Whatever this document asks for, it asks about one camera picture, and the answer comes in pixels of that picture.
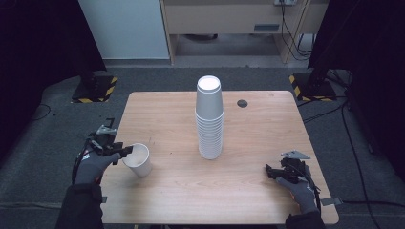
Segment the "cup rim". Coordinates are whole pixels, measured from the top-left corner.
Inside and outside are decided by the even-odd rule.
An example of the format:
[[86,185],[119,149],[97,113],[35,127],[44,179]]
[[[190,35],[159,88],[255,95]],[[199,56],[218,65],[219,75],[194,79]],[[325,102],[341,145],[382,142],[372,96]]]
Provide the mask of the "cup rim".
[[[203,79],[206,79],[206,78],[214,78],[215,80],[218,81],[219,85],[215,89],[212,89],[212,90],[205,90],[205,89],[201,88],[200,81],[202,81]],[[220,90],[220,89],[221,89],[221,80],[214,75],[205,75],[205,76],[201,77],[199,79],[199,81],[197,82],[197,90],[203,94],[214,94],[214,93],[217,93],[218,90]]]
[[148,148],[146,145],[144,145],[144,144],[142,144],[142,143],[134,143],[134,144],[132,144],[132,145],[130,145],[130,146],[135,146],[135,145],[143,146],[143,147],[146,149],[146,152],[148,153],[148,155],[147,155],[146,159],[144,159],[139,165],[135,165],[135,166],[131,166],[131,165],[128,165],[127,163],[125,163],[125,158],[128,158],[128,157],[124,157],[124,158],[122,159],[122,162],[123,162],[126,166],[128,166],[128,167],[130,167],[130,168],[138,168],[138,167],[140,167],[141,165],[143,165],[143,164],[149,159],[149,156],[150,156],[150,154],[149,154],[149,148]]

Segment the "black stand base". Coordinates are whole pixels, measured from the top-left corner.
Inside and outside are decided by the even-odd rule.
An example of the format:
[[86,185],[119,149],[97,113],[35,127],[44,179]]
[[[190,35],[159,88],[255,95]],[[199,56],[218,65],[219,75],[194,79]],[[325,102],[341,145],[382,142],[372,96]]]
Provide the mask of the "black stand base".
[[117,78],[114,76],[95,76],[95,79],[97,82],[96,90],[87,89],[80,81],[72,96],[73,103],[105,102],[110,98]]
[[292,84],[298,100],[336,100],[336,93],[330,85],[330,82],[323,81],[320,86],[311,87],[309,85],[309,77],[310,73],[295,73],[289,77],[289,81]]

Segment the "yellow and black hazard tape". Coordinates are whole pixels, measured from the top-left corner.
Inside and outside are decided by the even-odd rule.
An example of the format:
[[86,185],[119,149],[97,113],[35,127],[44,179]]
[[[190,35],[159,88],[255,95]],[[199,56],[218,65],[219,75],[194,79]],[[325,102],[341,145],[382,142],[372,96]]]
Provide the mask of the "yellow and black hazard tape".
[[114,87],[116,86],[117,80],[118,80],[118,77],[113,77],[111,79],[110,85],[108,86],[108,90],[103,97],[99,97],[99,98],[82,97],[82,98],[78,98],[78,99],[72,99],[72,102],[73,103],[106,102],[110,98],[111,93],[113,92]]
[[297,84],[297,81],[295,80],[294,75],[289,76],[289,82],[291,83],[292,89],[295,92],[295,96],[299,101],[333,101],[332,97],[327,97],[327,96],[305,96],[301,94],[300,87]]

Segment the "gray carpet floor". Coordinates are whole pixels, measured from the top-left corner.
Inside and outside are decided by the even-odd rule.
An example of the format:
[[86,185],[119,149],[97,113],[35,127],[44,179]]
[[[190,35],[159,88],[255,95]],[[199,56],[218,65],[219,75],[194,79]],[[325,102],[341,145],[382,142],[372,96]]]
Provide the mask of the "gray carpet floor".
[[[117,128],[131,92],[195,91],[197,80],[207,74],[220,78],[224,91],[286,90],[292,92],[288,76],[304,73],[305,69],[283,68],[128,68],[109,69],[118,77],[108,102],[76,104],[71,97],[78,77],[52,85],[43,93],[32,122],[27,126],[11,157],[0,170],[0,229],[53,228],[58,209],[15,207],[15,203],[61,203],[70,185],[75,156],[87,134],[105,124],[106,118],[116,119]],[[338,95],[343,89],[332,83]],[[303,120],[338,108],[346,98],[332,102],[296,101]],[[306,128],[318,157],[330,192],[343,200],[364,200],[358,166],[345,129],[347,123],[353,147],[364,176],[369,200],[405,204],[405,184],[394,175],[391,164],[383,155],[369,153],[368,144],[354,115],[347,109],[320,116],[306,122]],[[5,203],[14,208],[4,207]],[[340,220],[330,229],[377,228],[366,204],[344,203],[336,206]],[[380,228],[403,228],[405,209],[372,204],[371,209]],[[133,228],[128,224],[106,224],[109,228]]]

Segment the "metal bracket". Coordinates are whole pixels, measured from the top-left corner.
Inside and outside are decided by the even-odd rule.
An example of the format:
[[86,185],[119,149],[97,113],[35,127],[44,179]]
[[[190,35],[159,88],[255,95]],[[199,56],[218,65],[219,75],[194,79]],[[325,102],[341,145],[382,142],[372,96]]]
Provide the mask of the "metal bracket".
[[310,159],[309,156],[304,155],[303,153],[293,150],[289,152],[282,153],[281,156],[292,158],[292,159]]
[[297,4],[297,0],[274,0],[274,6],[294,6]]
[[339,205],[342,204],[343,201],[341,198],[322,198],[321,199],[322,206],[328,206],[328,205]]
[[117,129],[108,128],[104,125],[101,125],[100,128],[96,131],[97,135],[105,135],[105,134],[115,134]]

